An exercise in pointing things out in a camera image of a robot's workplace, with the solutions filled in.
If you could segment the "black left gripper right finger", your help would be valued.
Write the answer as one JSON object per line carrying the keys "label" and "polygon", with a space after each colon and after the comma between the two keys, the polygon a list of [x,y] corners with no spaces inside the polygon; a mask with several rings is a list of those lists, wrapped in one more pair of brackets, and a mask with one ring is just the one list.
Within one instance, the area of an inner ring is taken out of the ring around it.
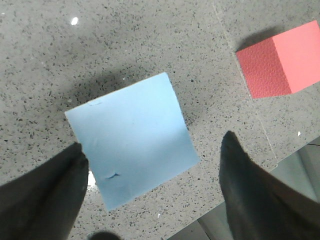
{"label": "black left gripper right finger", "polygon": [[320,238],[320,204],[253,162],[230,130],[221,142],[219,184],[233,239]]}

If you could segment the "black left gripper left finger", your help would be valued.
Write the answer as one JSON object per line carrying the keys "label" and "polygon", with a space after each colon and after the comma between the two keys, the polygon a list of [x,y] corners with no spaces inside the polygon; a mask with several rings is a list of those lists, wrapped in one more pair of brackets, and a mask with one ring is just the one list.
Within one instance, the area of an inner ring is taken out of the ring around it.
{"label": "black left gripper left finger", "polygon": [[73,143],[0,187],[2,240],[66,240],[88,187],[89,162]]}

